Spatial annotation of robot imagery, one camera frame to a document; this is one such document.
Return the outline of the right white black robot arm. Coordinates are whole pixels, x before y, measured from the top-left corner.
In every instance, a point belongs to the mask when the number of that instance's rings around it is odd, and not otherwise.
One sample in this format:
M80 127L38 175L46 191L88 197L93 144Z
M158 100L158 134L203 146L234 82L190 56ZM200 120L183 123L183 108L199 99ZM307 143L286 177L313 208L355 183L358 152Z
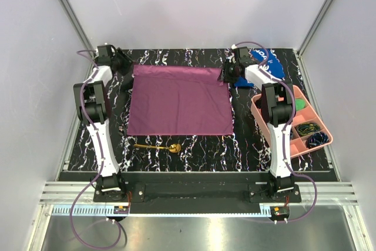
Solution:
M235 83L242 77L261 90L261 117L270 133L271 150L267 195L270 200L279 202L294 189L290 157L291 123L296 114L293 85L265 70L269 53L260 63L255 63L247 47L233 45L231 51L233 57L225 60L218 80Z

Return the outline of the magenta cloth napkin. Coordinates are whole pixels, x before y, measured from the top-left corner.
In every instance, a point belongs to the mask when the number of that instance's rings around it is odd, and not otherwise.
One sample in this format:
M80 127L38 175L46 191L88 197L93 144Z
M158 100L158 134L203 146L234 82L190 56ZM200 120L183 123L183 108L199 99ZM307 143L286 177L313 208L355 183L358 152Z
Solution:
M127 134L233 133L228 84L219 68L135 65Z

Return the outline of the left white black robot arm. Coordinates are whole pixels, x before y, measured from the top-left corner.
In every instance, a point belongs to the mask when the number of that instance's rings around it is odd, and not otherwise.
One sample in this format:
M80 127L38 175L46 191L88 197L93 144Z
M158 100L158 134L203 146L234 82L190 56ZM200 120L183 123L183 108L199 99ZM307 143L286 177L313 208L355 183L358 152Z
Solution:
M98 175L96 189L119 202L126 197L127 187L122 180L110 138L109 119L112 114L107 86L115 74L127 75L133 65L132 59L120 48L104 44L93 51L94 58L86 56L86 50L77 54L92 61L90 75L82 83L73 86L76 113L86 126L93 142Z

